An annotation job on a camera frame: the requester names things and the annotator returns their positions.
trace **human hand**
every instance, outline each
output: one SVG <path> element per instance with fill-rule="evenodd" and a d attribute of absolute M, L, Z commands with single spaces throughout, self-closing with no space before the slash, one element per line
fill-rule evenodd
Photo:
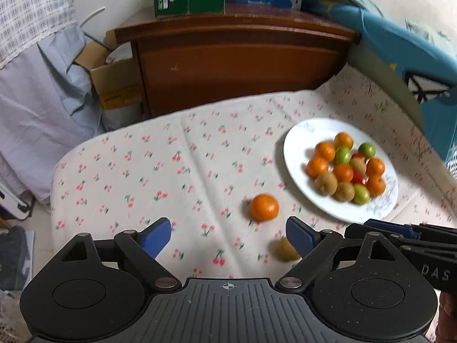
<path fill-rule="evenodd" d="M 457 295 L 441 292 L 435 343 L 457 343 Z"/>

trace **bed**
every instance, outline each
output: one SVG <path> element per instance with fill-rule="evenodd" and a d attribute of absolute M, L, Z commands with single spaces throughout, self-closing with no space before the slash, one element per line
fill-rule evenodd
<path fill-rule="evenodd" d="M 266 276 L 275 282 L 294 265 L 276 259 L 274 250 L 289 216 L 316 230 L 343 232 L 347 225 L 308 201 L 286 170 L 285 135 L 311 117 L 349 122 L 388 152 L 399 196 L 386 220 L 456 226 L 455 185 L 423 134 L 369 78 L 347 65 L 333 68 L 334 76 L 315 90 L 237 93 L 236 99 L 163 115 L 79 145 L 55 167 L 54 251 L 79 232 L 111 238 L 167 217 L 172 237 L 157 259 L 181 281 Z M 217 83 L 204 89 L 211 91 L 218 91 Z M 280 215 L 258 224 L 250 220 L 248 204 L 262 192 L 278 199 Z"/>

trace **tomato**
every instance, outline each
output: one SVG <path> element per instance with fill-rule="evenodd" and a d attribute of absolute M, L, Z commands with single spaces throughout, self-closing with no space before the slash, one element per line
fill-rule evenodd
<path fill-rule="evenodd" d="M 354 172 L 354 177 L 352 181 L 350 181 L 352 184 L 362 184 L 363 186 L 366 184 L 366 179 L 365 177 L 359 173 L 358 171 Z"/>

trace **wooden headboard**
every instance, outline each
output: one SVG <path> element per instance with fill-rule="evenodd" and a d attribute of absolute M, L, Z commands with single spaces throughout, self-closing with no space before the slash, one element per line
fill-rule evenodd
<path fill-rule="evenodd" d="M 147 8 L 115 31 L 131 41 L 145 110 L 163 115 L 219 100 L 314 89 L 339 72 L 358 35 L 309 13 L 227 4 L 223 14 L 155 19 Z"/>

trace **blue gripper pad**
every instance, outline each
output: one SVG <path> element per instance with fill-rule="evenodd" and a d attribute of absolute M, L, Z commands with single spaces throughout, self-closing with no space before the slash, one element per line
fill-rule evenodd
<path fill-rule="evenodd" d="M 386 230 L 403 235 L 406 239 L 418 240 L 419 234 L 414 232 L 411 227 L 403 226 L 402 224 L 384 222 L 382 220 L 369 219 L 364 223 L 365 226 L 379 228 L 380 230 Z"/>
<path fill-rule="evenodd" d="M 286 222 L 286 237 L 302 258 L 307 256 L 320 242 L 320 235 L 297 217 Z"/>
<path fill-rule="evenodd" d="M 160 218 L 138 233 L 140 246 L 152 258 L 155 258 L 168 244 L 171 238 L 171 224 L 167 218 Z"/>

